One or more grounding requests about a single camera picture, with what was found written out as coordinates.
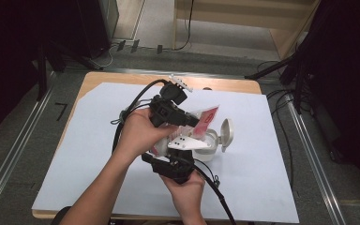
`white paper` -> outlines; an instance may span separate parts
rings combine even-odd
[[[111,155],[118,118],[143,85],[102,83],[78,101],[64,140],[52,161],[34,210],[59,211],[75,203]],[[142,98],[152,98],[153,86]],[[210,128],[220,131],[231,118],[234,137],[226,153],[217,151],[207,165],[220,180],[236,220],[299,222],[288,176],[264,95],[194,90],[180,105],[186,112],[219,105]],[[203,165],[198,164],[207,174]],[[119,193],[115,214],[178,217],[172,197],[151,165],[137,158]],[[206,185],[202,196],[206,219],[228,219],[215,192]]]

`human hand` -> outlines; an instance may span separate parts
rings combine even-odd
[[[131,160],[145,153],[160,139],[174,133],[178,126],[154,127],[150,121],[150,109],[132,112],[125,121],[121,137],[115,151],[125,154]]]
[[[171,178],[160,176],[172,194],[174,207],[183,223],[206,224],[201,214],[201,200],[205,181],[197,171],[193,171],[186,183],[179,185]]]

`metal rail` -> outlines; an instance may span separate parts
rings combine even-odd
[[[51,74],[51,86],[48,89],[45,96],[36,103],[30,115],[28,116],[20,134],[17,136],[16,141],[11,146],[9,152],[7,153],[7,157],[5,161],[2,163],[0,168],[0,195],[8,182],[8,179],[13,172],[17,162],[19,161],[20,156],[22,155],[23,149],[28,142],[29,137],[31,136],[34,128],[39,120],[39,117],[42,115],[43,110],[45,109],[46,103],[49,100],[49,97],[52,94],[52,89],[55,80],[55,73]]]
[[[286,96],[287,100],[291,100],[289,95]],[[326,174],[323,170],[323,165],[318,158],[318,155],[315,151],[314,145],[312,144],[311,139],[308,135],[308,130],[303,121],[302,115],[298,114],[292,103],[288,103],[289,110],[292,115],[294,124],[296,125],[297,131],[299,132],[300,139],[306,150],[307,158],[311,169],[314,173],[315,179],[317,180],[318,187],[320,188],[323,201],[326,204],[329,216],[332,219],[333,224],[346,224],[343,214],[341,213],[340,205],[338,199],[329,183],[329,180],[326,177]]]

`gray carpet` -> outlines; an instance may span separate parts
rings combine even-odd
[[[221,57],[186,52],[164,52],[156,54],[155,50],[139,49],[130,53],[126,48],[121,52],[112,50],[113,62],[105,68],[110,71],[116,68],[149,69],[164,71],[183,71],[227,75],[229,78],[242,79],[244,75],[253,74],[262,62],[245,58]],[[100,64],[110,62],[108,55],[99,58]],[[0,224],[50,224],[50,220],[36,219],[31,214],[31,206],[38,194],[46,171],[49,168],[53,153],[61,137],[64,126],[83,77],[88,70],[76,62],[67,59],[65,72],[58,73],[52,96],[32,133],[22,156],[10,176],[0,196]],[[281,89],[278,74],[274,72],[260,80],[262,92]],[[0,165],[5,159],[8,149],[14,143],[28,114],[35,105],[38,89],[34,87],[24,96],[22,102],[13,110],[0,126]],[[270,107],[275,109],[278,96],[270,99]],[[66,103],[68,107],[57,121],[62,106],[56,102]],[[326,142],[314,119],[305,114],[305,120],[311,139],[337,197],[342,203],[343,214],[349,224],[360,224],[360,172],[353,165],[339,165],[330,160]],[[296,202],[301,224],[331,224],[322,194],[318,188],[313,172],[309,166],[306,152],[295,130],[288,108],[279,111],[282,123],[289,136],[294,164],[293,196]],[[273,121],[282,151],[288,175],[290,157],[283,132],[276,117]]]

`cable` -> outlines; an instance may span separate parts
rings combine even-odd
[[[192,20],[192,9],[194,8],[194,0],[191,1],[191,10],[189,11],[189,19],[188,19],[188,37],[187,37],[187,41],[186,43],[180,47],[180,48],[177,48],[177,49],[173,49],[173,51],[179,51],[179,50],[182,50],[184,49],[184,47],[187,46],[188,42],[189,42],[189,39],[191,37],[191,20]]]
[[[218,186],[220,185],[220,181],[218,180],[218,176],[217,175],[213,175],[212,170],[210,170],[210,168],[202,161],[200,161],[199,159],[194,158],[194,160],[200,162],[203,166],[205,166],[207,168],[207,170],[210,172],[210,174],[212,175],[212,180],[213,183],[215,184],[216,188],[218,188]]]
[[[260,63],[257,67],[256,67],[256,71],[257,72],[260,72],[259,68],[264,65],[264,64],[267,64],[267,63],[278,63],[278,61],[265,61],[265,62],[262,62]]]
[[[150,89],[153,85],[155,85],[157,83],[166,84],[166,83],[168,83],[168,81],[166,81],[164,79],[159,79],[159,80],[150,82],[148,85],[146,85],[144,87],[144,89],[139,93],[139,95],[134,98],[133,102],[123,112],[122,121],[121,121],[121,123],[118,124],[118,127],[116,127],[115,136],[113,138],[113,144],[112,144],[112,152],[115,150],[116,145],[118,144],[119,136],[121,135],[121,131],[122,131],[122,128],[124,127],[125,121],[127,120],[128,116],[130,115],[130,113],[131,113],[132,109],[134,108],[134,106],[136,105],[137,101],[142,97],[142,95],[144,95],[144,93],[148,89]]]
[[[220,200],[221,205],[223,206],[224,210],[227,213],[227,216],[230,219],[230,222],[232,225],[235,225],[235,219],[233,218],[233,214],[230,211],[229,206],[227,205],[224,196],[221,194],[221,192],[218,190],[218,188],[215,186],[215,184],[213,183],[213,181],[209,178],[209,176],[206,175],[206,173],[203,172],[203,170],[201,170],[199,167],[197,167],[196,165],[193,165],[192,168],[194,168],[195,170],[197,170],[200,175],[205,179],[205,181],[207,182],[207,184],[210,186],[210,188],[213,189],[213,191],[215,191],[216,195],[218,196],[218,199]]]
[[[285,93],[280,96],[276,102],[276,108],[271,112],[271,115],[273,115],[274,113],[277,113],[277,120],[279,122],[279,125],[282,129],[282,132],[283,132],[283,135],[285,137],[285,142],[288,146],[288,151],[289,151],[289,160],[290,160],[290,173],[291,173],[291,177],[290,177],[290,185],[291,185],[291,189],[293,189],[293,178],[294,178],[294,169],[293,169],[293,151],[292,151],[292,148],[291,148],[291,144],[289,142],[289,138],[288,138],[288,134],[286,133],[285,131],[285,127],[283,126],[282,124],[282,120],[280,119],[279,117],[279,113],[278,113],[278,110],[285,107],[289,102],[293,101],[292,99],[291,100],[286,100],[285,102],[282,102],[280,105],[279,105],[279,102],[282,100],[282,98],[284,98],[286,95],[290,94],[292,91],[285,91]]]

